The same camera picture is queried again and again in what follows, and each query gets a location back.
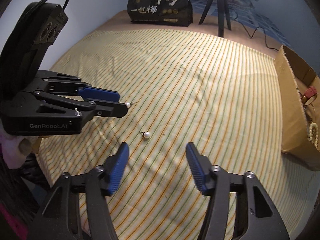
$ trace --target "power cord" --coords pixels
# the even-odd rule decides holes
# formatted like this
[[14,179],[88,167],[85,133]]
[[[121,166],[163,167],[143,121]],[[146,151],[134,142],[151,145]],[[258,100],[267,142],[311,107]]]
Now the power cord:
[[263,27],[261,27],[261,26],[256,27],[256,29],[253,31],[253,34],[250,35],[250,33],[248,32],[248,30],[247,30],[247,28],[244,26],[244,24],[241,23],[241,22],[239,22],[239,21],[237,21],[237,19],[238,19],[238,13],[237,13],[235,10],[234,10],[234,12],[236,13],[236,18],[234,18],[234,19],[232,19],[232,20],[235,21],[235,22],[240,23],[240,24],[243,26],[244,30],[247,32],[247,34],[248,34],[248,36],[250,37],[250,39],[254,36],[254,34],[256,33],[256,31],[257,31],[259,28],[261,28],[261,29],[263,30],[263,33],[264,33],[264,41],[265,41],[266,47],[267,47],[268,49],[274,49],[274,50],[276,50],[276,51],[279,51],[279,49],[276,49],[276,48],[273,48],[273,47],[269,47],[269,46],[268,46],[268,44],[267,44],[266,30],[265,30]]
[[[22,17],[19,19],[17,22],[17,25],[20,24],[21,22],[24,22],[24,19],[28,18],[35,10],[37,10],[41,5],[43,5],[47,0],[41,0],[37,2],[30,10],[28,10]],[[64,5],[63,5],[63,10],[67,7],[69,0],[66,0]]]

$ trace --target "pink cloth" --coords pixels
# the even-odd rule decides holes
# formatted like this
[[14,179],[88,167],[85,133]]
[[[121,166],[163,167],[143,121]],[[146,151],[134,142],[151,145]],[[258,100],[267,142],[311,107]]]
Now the pink cloth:
[[0,203],[0,212],[4,216],[5,220],[7,220],[9,226],[16,233],[16,235],[21,240],[26,240],[28,235],[27,226],[22,222],[20,222],[18,219],[16,219],[14,216],[10,215],[7,209],[5,208],[5,206],[1,203]]

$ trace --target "tripod leg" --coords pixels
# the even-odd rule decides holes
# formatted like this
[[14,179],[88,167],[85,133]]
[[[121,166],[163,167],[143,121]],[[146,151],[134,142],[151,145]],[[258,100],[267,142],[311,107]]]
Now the tripod leg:
[[224,35],[224,0],[217,0],[218,3],[218,36]]
[[201,16],[201,19],[200,19],[200,21],[199,21],[199,24],[202,24],[202,23],[203,23],[205,17],[206,17],[207,14],[208,14],[208,11],[209,11],[212,3],[213,3],[213,0],[208,0],[208,1],[207,1],[207,4],[205,5],[205,8],[204,8],[203,14],[202,14],[202,16]]
[[227,19],[228,29],[231,30],[230,12],[229,12],[229,6],[228,6],[228,1],[227,0],[224,0],[224,10],[226,12],[226,19]]

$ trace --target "pearl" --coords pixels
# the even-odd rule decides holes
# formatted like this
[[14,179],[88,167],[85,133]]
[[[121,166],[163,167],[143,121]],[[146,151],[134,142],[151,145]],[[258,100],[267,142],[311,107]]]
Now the pearl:
[[151,137],[151,133],[150,132],[144,132],[143,133],[143,137],[146,139],[149,139]]

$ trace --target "striped bedsheet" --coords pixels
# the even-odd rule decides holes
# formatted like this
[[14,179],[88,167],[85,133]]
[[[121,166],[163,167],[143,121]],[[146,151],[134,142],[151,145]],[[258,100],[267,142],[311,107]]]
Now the striped bedsheet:
[[[121,119],[95,117],[80,135],[43,140],[38,155],[53,184],[62,172],[87,172],[121,142],[129,144],[121,186],[107,198],[119,239],[197,238],[208,198],[197,191],[188,167],[191,141],[228,172],[255,172],[292,239],[307,222],[319,174],[281,155],[281,99],[271,57],[204,33],[95,31],[52,70],[117,90],[121,102],[135,103]],[[89,231],[84,195],[80,207]],[[234,218],[231,195],[226,239]]]

